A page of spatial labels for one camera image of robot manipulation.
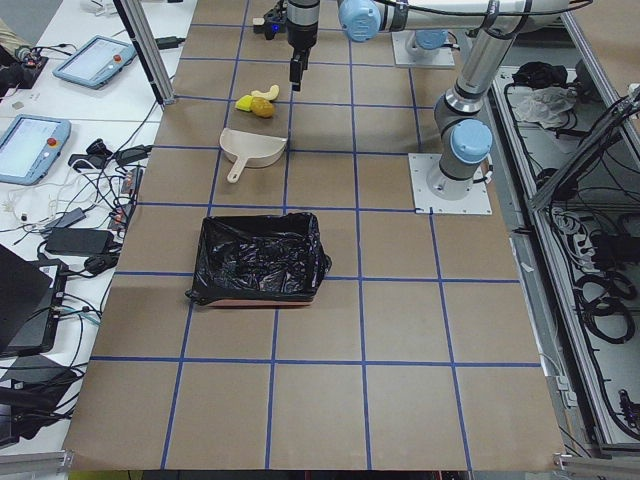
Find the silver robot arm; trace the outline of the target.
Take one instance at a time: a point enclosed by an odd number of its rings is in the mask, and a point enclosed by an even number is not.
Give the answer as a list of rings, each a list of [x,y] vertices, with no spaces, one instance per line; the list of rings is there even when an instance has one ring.
[[[443,146],[436,177],[462,184],[473,179],[491,150],[491,131],[477,114],[516,36],[548,25],[569,7],[568,1],[340,1],[338,16],[347,37],[356,42],[380,32],[476,32],[462,70],[434,111]]]

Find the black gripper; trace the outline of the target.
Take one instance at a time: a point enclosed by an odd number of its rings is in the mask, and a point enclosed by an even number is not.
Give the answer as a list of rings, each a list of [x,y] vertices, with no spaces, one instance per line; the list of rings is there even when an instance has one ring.
[[[295,92],[301,90],[302,78],[307,70],[307,50],[317,42],[319,22],[318,0],[289,0],[286,8],[288,43],[294,53],[289,64],[289,81]]]

